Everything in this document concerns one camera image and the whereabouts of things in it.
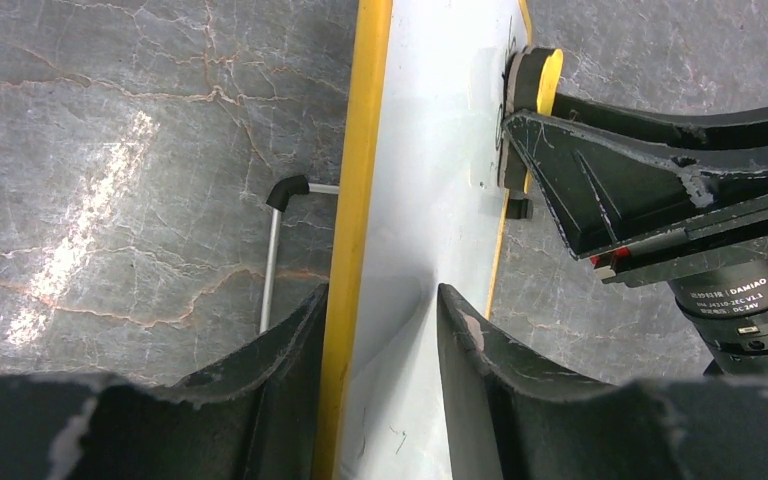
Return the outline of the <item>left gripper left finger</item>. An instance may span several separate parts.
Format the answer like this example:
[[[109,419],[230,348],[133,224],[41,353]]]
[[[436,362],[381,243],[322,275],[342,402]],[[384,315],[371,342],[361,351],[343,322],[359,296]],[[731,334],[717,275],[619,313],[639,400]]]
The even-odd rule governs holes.
[[[328,288],[171,386],[0,375],[0,479],[307,479]]]

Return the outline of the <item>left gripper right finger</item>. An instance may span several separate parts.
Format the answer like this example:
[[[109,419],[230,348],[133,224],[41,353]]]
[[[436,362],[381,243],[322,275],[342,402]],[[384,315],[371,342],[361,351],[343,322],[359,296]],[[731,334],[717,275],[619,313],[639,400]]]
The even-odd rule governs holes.
[[[457,479],[768,479],[768,377],[579,374],[440,284],[438,357]]]

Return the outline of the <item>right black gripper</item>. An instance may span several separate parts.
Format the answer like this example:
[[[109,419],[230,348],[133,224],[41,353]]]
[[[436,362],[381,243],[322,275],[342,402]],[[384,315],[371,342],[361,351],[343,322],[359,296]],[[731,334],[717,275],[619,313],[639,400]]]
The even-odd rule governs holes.
[[[672,115],[556,96],[504,128],[566,246],[635,288],[768,260],[768,106]]]

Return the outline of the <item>yellow bone shaped eraser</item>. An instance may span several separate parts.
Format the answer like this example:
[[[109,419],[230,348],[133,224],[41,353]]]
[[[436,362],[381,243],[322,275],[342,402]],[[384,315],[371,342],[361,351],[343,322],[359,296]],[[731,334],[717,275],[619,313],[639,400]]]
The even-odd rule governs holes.
[[[526,193],[530,177],[525,161],[517,153],[511,136],[502,126],[514,113],[530,111],[552,114],[564,63],[558,48],[528,47],[509,62],[504,84],[500,138],[498,183],[510,192]]]

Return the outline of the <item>yellow framed whiteboard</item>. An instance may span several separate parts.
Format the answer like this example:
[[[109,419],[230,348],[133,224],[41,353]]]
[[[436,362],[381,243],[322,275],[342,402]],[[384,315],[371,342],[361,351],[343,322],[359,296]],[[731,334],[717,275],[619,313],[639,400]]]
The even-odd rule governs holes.
[[[316,479],[447,479],[437,290],[488,311],[507,192],[503,75],[523,1],[358,5],[324,334]]]

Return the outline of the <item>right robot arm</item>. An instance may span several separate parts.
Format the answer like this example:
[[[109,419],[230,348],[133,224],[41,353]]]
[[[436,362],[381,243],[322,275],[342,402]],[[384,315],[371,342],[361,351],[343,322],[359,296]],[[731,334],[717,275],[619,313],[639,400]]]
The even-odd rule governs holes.
[[[768,107],[681,116],[559,95],[503,131],[570,255],[665,283],[716,369],[768,374]]]

